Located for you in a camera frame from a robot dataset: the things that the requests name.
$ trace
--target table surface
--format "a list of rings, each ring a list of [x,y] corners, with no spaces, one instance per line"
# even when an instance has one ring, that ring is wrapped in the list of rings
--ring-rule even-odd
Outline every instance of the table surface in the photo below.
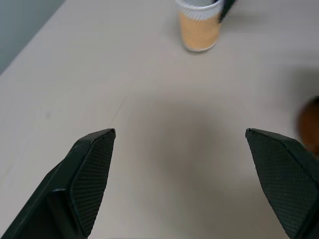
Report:
[[[287,238],[248,127],[296,137],[319,1],[241,0],[184,50],[173,0],[67,0],[0,76],[0,235],[80,137],[117,131],[90,239]]]

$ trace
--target black object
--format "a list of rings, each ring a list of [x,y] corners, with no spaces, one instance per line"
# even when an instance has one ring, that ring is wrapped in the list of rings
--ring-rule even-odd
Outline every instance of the black object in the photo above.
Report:
[[[319,238],[319,161],[296,140],[246,131],[262,189],[291,239]]]
[[[107,184],[115,130],[79,139],[42,180],[2,239],[86,239]]]
[[[227,15],[227,13],[232,8],[232,6],[234,5],[235,2],[236,2],[236,0],[224,0],[224,6],[223,6],[223,9],[222,9],[221,14],[219,16],[219,22],[223,21],[224,17]]]

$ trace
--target brown object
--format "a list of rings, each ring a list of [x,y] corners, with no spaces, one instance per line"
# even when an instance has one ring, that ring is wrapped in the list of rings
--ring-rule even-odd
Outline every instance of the brown object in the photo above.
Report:
[[[319,97],[304,107],[297,128],[305,147],[319,156]]]
[[[219,14],[206,20],[188,18],[179,13],[180,29],[183,42],[190,50],[203,50],[212,47],[218,38]]]

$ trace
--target white cup rim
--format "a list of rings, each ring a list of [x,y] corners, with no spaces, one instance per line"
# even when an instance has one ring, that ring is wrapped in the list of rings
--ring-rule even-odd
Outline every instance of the white cup rim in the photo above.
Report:
[[[222,2],[222,0],[218,0],[217,2],[211,4],[211,5],[208,5],[208,6],[193,6],[193,5],[190,5],[188,3],[185,3],[184,0],[175,0],[175,2],[180,6],[180,7],[183,7],[183,8],[186,8],[186,9],[191,9],[191,10],[208,10],[208,9],[211,9],[211,8],[214,8],[216,6],[219,6]]]

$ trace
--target paper cup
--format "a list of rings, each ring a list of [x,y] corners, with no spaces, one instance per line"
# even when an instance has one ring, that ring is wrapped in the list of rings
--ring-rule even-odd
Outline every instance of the paper cup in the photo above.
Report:
[[[219,36],[219,15],[223,0],[175,0],[179,14],[180,33],[190,51],[206,51]]]

